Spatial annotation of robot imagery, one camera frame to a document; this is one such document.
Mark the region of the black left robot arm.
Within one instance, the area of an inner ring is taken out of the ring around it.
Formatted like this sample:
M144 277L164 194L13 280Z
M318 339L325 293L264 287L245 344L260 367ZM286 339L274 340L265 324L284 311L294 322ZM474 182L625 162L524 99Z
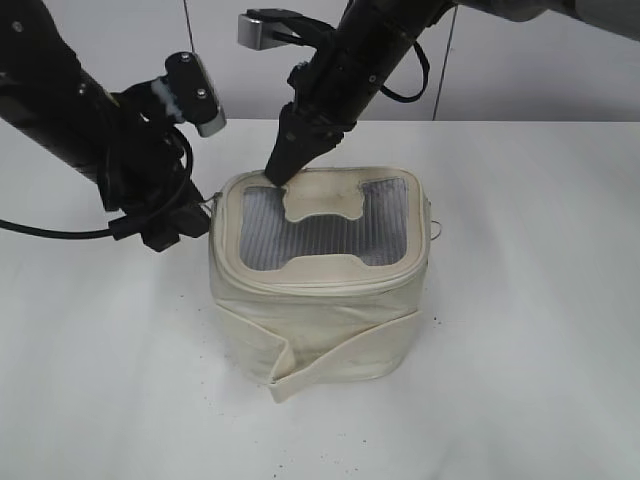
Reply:
M1 116L94 183L106 228L60 231L3 221L3 229L56 240L139 236L161 252L209 229L192 181L193 149L223 128L223 109L199 56L170 55L163 75L110 92L86 72L41 1L1 5Z

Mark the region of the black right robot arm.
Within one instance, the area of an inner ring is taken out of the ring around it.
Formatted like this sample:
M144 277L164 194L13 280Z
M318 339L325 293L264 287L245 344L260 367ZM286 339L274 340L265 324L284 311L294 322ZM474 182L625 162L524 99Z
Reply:
M285 26L288 31L278 40L316 50L289 75L294 98L280 112L276 143L264 170L267 179L282 186L335 148L377 93L400 103L419 100L419 94L403 96L385 82L409 50L415 51L422 72L429 72L418 38L455 5L351 1L336 27L289 10L248 10L251 19Z

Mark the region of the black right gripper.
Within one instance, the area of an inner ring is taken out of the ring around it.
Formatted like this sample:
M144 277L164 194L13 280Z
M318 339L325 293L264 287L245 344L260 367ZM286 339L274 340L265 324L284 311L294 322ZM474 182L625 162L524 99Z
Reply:
M284 186L334 149L377 92L399 103L417 101L417 94L385 85L406 53L418 49L417 37L415 9L345 10L311 61L291 72L295 99L281 109L265 177Z

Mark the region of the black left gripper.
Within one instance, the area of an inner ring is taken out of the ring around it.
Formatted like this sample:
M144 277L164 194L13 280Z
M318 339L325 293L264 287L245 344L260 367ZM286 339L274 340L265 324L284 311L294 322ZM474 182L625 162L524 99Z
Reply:
M105 209L123 215L108 223L116 240L133 235L155 252L209 228L203 196L192 181L193 149L175 120L142 114L98 116L105 160L98 186Z

